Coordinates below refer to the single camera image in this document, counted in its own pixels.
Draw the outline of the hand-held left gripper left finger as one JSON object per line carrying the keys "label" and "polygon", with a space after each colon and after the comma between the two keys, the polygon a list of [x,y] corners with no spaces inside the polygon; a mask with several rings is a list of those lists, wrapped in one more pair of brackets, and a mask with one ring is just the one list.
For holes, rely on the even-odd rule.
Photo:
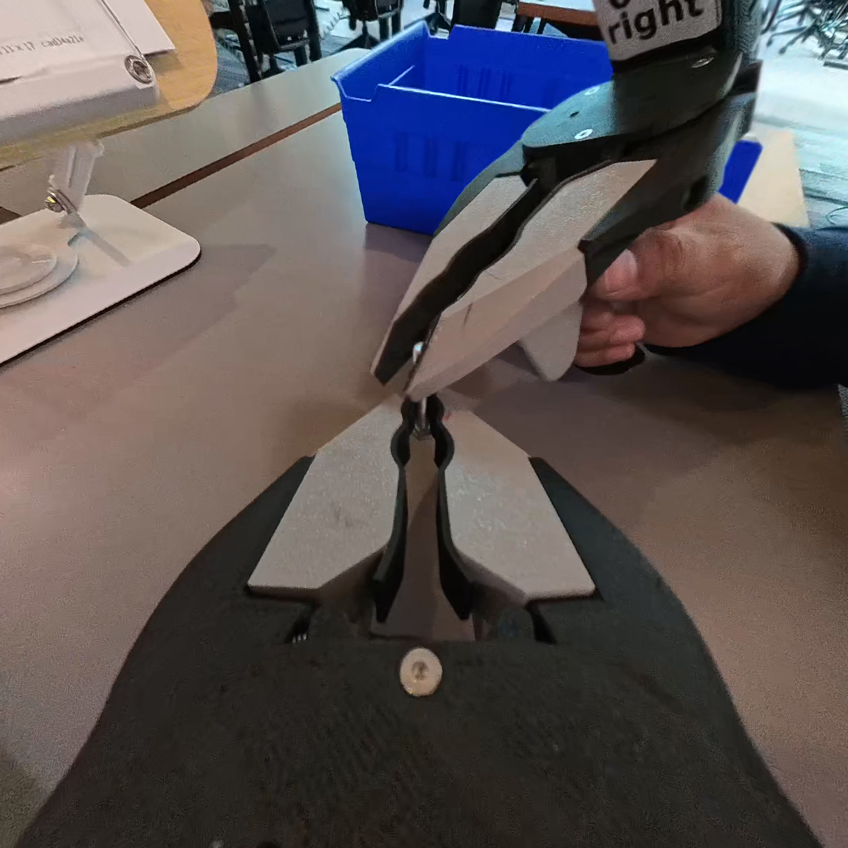
{"label": "hand-held left gripper left finger", "polygon": [[310,458],[249,577],[251,592],[387,620],[405,572],[417,408],[389,399]]}

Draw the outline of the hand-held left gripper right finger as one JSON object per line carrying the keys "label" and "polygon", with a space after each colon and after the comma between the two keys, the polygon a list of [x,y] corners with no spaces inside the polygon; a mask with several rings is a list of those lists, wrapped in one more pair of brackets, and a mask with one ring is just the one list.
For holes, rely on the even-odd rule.
{"label": "hand-held left gripper right finger", "polygon": [[531,457],[466,409],[426,399],[444,597],[461,620],[595,591]]}

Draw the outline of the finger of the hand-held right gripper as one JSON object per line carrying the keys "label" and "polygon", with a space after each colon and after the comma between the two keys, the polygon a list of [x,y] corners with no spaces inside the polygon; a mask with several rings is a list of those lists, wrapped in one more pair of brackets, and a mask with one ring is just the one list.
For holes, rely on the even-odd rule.
{"label": "finger of the hand-held right gripper", "polygon": [[605,164],[550,191],[539,180],[540,205],[515,243],[443,312],[411,385],[412,361],[401,371],[403,396],[437,394],[514,344],[542,379],[564,376],[576,355],[588,288],[580,244],[654,164]]}
{"label": "finger of the hand-held right gripper", "polygon": [[539,180],[497,176],[434,236],[372,364],[381,385],[396,380],[417,345],[428,345],[443,312],[507,253],[539,205]]}

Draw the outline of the silver metal bolt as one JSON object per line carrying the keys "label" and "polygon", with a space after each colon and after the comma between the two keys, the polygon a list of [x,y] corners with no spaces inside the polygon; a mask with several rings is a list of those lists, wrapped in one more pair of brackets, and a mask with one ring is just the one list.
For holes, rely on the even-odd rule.
{"label": "silver metal bolt", "polygon": [[[425,342],[423,342],[423,341],[417,343],[413,347],[412,356],[411,356],[412,368],[411,368],[411,371],[410,371],[410,374],[409,374],[409,385],[411,385],[413,378],[417,377],[418,371],[420,369],[420,361],[422,360],[423,355],[425,354],[425,347],[426,347],[426,345],[425,345]],[[426,412],[428,414],[428,398],[426,396],[423,397],[423,398],[419,398],[418,400],[415,400],[414,398],[411,397],[411,394],[410,394],[410,395],[408,395],[408,400],[413,405],[414,413],[416,412],[417,408],[422,407],[426,410]]]}

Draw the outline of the person's right forearm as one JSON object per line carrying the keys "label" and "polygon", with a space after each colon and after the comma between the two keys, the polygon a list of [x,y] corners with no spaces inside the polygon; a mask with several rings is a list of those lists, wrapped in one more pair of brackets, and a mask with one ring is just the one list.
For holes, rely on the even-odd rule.
{"label": "person's right forearm", "polygon": [[847,230],[777,228],[799,260],[798,275],[778,302],[705,343],[648,350],[781,389],[845,389]]}

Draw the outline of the person's right hand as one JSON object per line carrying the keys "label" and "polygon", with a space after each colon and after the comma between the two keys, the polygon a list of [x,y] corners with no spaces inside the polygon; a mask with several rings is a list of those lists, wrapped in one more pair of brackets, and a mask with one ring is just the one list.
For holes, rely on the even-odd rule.
{"label": "person's right hand", "polygon": [[717,195],[645,231],[590,287],[575,364],[613,366],[639,345],[709,342],[779,302],[799,271],[781,229]]}

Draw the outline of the blue plastic bin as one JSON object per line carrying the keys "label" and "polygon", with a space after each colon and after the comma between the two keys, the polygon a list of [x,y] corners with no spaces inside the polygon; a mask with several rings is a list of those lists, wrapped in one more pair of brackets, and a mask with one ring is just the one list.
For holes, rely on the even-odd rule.
{"label": "blue plastic bin", "polygon": [[712,155],[694,180],[737,201],[756,161],[759,3],[599,6],[594,39],[419,23],[336,74],[366,220],[432,235],[502,156],[514,172],[551,158],[560,179],[658,161],[732,104],[729,128],[690,146]]}

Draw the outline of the black office chair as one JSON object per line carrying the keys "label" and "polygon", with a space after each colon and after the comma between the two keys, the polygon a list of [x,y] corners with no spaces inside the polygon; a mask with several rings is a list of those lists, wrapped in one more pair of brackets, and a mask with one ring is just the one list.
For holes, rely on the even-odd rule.
{"label": "black office chair", "polygon": [[224,1],[208,21],[236,37],[250,83],[281,73],[278,54],[290,53],[297,67],[323,57],[313,1]]}
{"label": "black office chair", "polygon": [[364,26],[376,22],[382,33],[390,31],[396,35],[401,30],[403,1],[342,1],[348,15],[348,26],[355,30],[358,24]]}
{"label": "black office chair", "polygon": [[847,2],[768,2],[762,35],[767,47],[779,43],[780,54],[811,42],[825,64],[846,65]]}

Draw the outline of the white tablet stand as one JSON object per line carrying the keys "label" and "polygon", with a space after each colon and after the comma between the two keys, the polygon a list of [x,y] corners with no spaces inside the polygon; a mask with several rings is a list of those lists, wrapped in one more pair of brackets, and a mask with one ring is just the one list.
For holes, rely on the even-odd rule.
{"label": "white tablet stand", "polygon": [[95,125],[154,107],[154,69],[138,53],[2,80],[2,153],[55,142],[42,208],[1,227],[1,362],[190,267],[198,241],[109,194],[89,194],[102,155]]}

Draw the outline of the printed instruction sheet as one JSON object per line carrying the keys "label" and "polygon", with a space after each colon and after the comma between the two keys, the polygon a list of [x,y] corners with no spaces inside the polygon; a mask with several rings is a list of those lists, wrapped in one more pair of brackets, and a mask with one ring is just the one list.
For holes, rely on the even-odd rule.
{"label": "printed instruction sheet", "polygon": [[175,50],[144,1],[2,1],[1,81]]}

